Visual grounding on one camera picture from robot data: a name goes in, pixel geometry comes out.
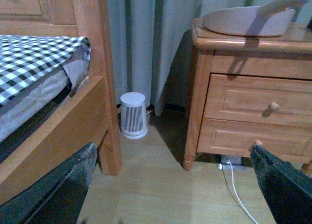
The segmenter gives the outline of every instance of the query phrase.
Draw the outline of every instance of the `floor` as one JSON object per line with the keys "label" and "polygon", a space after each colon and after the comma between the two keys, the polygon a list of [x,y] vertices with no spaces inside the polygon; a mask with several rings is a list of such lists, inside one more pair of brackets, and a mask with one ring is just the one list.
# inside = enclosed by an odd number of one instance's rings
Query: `floor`
{"label": "floor", "polygon": [[[144,138],[120,137],[119,176],[102,175],[96,166],[78,224],[253,223],[237,205],[231,172],[216,167],[217,156],[202,155],[191,171],[181,167],[187,130],[183,114],[165,111],[148,122]],[[234,182],[257,222],[274,224],[253,168],[235,171]]]}

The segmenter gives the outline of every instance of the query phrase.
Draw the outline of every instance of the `wooden knob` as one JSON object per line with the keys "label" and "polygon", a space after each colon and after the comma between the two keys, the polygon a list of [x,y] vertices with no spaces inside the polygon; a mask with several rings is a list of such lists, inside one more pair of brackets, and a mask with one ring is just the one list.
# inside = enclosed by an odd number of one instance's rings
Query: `wooden knob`
{"label": "wooden knob", "polygon": [[264,146],[263,142],[260,141],[260,140],[256,140],[256,141],[254,142],[254,145],[258,145],[258,146],[261,146],[261,147]]}
{"label": "wooden knob", "polygon": [[281,108],[281,106],[279,104],[277,104],[276,102],[272,102],[270,105],[269,105],[269,109],[271,111],[277,111]]}

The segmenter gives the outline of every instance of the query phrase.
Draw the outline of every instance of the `wooden nightstand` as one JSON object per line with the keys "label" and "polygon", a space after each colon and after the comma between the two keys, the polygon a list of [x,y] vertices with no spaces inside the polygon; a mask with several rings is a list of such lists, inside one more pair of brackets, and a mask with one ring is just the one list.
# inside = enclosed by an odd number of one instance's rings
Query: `wooden nightstand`
{"label": "wooden nightstand", "polygon": [[192,21],[184,168],[196,152],[250,157],[255,141],[312,174],[312,32],[234,37]]}

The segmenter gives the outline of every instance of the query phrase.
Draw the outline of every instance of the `bed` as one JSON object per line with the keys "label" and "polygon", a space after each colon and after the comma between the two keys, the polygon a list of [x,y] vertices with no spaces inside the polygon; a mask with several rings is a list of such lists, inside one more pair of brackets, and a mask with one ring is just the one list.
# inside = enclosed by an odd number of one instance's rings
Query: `bed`
{"label": "bed", "polygon": [[0,204],[89,142],[104,174],[121,168],[106,0],[0,0],[0,35],[87,37],[88,82],[0,164]]}

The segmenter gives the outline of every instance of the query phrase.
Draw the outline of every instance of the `space heater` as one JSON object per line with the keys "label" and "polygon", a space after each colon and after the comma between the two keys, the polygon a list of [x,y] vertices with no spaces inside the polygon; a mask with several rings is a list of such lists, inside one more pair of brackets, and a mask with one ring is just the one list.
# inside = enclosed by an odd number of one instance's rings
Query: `space heater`
{"label": "space heater", "polygon": [[140,139],[147,134],[145,96],[125,93],[121,96],[121,133],[127,139]]}

